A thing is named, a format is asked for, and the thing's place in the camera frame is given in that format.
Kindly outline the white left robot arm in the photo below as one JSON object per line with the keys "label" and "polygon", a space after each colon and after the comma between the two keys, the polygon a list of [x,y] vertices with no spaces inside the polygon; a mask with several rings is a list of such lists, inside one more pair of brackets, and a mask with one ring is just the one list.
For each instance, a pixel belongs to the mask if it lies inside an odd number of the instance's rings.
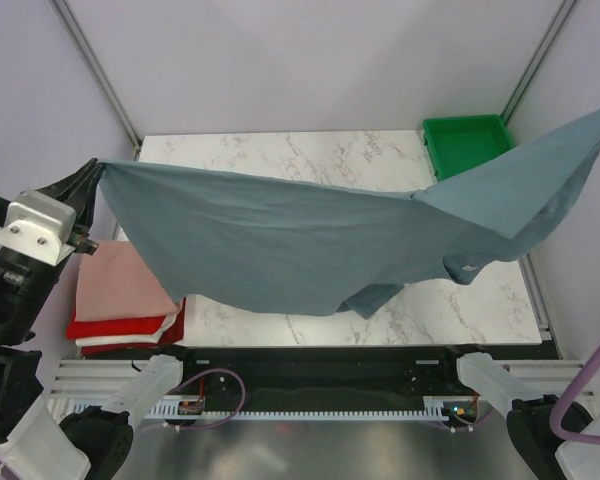
{"label": "white left robot arm", "polygon": [[36,376],[42,354],[20,348],[70,256],[98,248],[89,232],[102,170],[91,159],[47,187],[0,197],[0,465],[20,479],[113,478],[154,405],[199,382],[195,364],[157,355],[103,405],[56,421]]}

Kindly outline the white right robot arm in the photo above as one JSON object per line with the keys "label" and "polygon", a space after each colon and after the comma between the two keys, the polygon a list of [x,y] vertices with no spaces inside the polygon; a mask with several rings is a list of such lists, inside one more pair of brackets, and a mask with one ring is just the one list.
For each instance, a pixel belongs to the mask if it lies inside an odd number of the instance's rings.
{"label": "white right robot arm", "polygon": [[600,414],[592,419],[576,398],[600,369],[600,346],[561,396],[546,395],[484,352],[466,353],[438,368],[447,392],[467,387],[506,421],[511,443],[538,479],[600,479]]}

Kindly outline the blue grey t shirt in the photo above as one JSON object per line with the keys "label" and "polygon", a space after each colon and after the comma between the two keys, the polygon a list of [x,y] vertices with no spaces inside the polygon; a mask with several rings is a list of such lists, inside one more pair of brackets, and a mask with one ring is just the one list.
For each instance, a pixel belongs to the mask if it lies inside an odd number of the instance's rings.
{"label": "blue grey t shirt", "polygon": [[544,241],[600,154],[600,109],[412,192],[107,160],[100,188],[173,300],[329,316],[376,287],[471,283]]}

